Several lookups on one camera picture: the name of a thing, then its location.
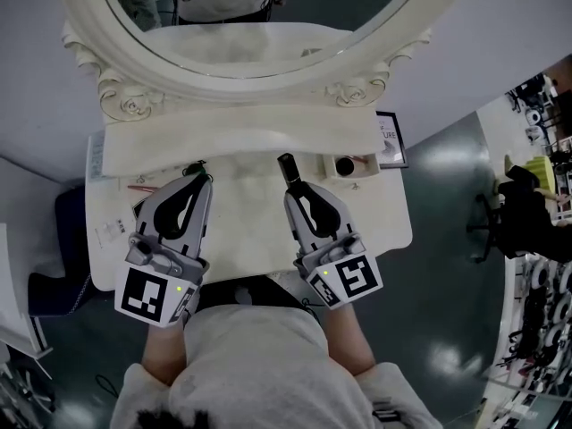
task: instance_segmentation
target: dark hair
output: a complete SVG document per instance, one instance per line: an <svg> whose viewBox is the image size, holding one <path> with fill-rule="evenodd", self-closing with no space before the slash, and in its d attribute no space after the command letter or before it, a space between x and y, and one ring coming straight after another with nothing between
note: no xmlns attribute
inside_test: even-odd
<svg viewBox="0 0 572 429"><path fill-rule="evenodd" d="M213 429L205 411L195 413L193 426L185 425L180 418L168 411L158 410L155 413L140 411L135 427L136 429Z"/></svg>

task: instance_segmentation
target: white vanity table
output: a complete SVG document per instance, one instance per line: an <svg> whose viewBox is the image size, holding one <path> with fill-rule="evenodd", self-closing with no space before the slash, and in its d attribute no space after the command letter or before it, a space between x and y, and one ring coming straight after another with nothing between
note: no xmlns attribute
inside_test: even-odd
<svg viewBox="0 0 572 429"><path fill-rule="evenodd" d="M287 151L305 181L348 205L372 253L406 247L400 170L334 180L321 155L383 150L374 105L391 64L429 42L428 27L451 1L392 0L354 32L311 21L142 32L118 0L65 0L63 42L95 68L106 123L105 144L92 138L86 179L95 285L114 289L132 206L149 195L127 186L159 188L200 159L214 178L201 255L211 264L207 282L293 268L297 247L276 163Z"/></svg>

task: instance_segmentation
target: gray wall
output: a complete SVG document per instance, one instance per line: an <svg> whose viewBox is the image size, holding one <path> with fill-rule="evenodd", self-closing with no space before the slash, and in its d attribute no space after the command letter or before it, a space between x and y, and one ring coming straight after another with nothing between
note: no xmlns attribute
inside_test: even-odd
<svg viewBox="0 0 572 429"><path fill-rule="evenodd" d="M377 108L412 146L571 53L572 0L456 0Z"/></svg>
<svg viewBox="0 0 572 429"><path fill-rule="evenodd" d="M391 79L408 146L572 53L572 0L457 0ZM58 181L84 173L102 128L95 82L63 49L61 0L0 0L0 156Z"/></svg>

